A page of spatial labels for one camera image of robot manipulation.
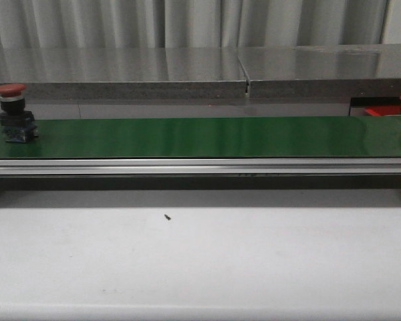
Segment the green conveyor belt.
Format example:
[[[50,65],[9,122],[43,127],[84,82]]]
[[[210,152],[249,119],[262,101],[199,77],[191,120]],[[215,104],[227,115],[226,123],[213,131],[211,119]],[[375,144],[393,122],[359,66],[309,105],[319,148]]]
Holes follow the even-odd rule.
[[[12,158],[401,157],[401,116],[40,120]]]

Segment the grey stone counter left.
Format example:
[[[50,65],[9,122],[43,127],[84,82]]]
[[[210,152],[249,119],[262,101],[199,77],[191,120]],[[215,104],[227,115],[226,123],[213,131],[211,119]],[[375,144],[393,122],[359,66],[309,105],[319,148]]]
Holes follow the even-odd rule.
[[[244,98],[232,49],[0,49],[0,85],[22,83],[30,100]]]

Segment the red plastic tray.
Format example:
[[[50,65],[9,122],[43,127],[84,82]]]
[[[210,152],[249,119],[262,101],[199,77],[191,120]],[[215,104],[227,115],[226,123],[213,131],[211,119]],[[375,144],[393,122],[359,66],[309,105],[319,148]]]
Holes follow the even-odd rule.
[[[401,116],[399,105],[368,106],[364,111],[369,116]]]

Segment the grey pleated curtain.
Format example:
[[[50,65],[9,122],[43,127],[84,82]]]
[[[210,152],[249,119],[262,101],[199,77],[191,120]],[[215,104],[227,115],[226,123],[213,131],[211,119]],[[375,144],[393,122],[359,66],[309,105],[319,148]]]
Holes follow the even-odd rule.
[[[0,48],[380,43],[387,1],[0,1]]]

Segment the aluminium conveyor side rail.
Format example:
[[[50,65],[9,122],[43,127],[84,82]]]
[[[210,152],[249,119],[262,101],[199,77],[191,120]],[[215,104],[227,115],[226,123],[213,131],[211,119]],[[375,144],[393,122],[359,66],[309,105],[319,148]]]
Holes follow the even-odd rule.
[[[0,159],[0,175],[225,174],[401,174],[401,157]]]

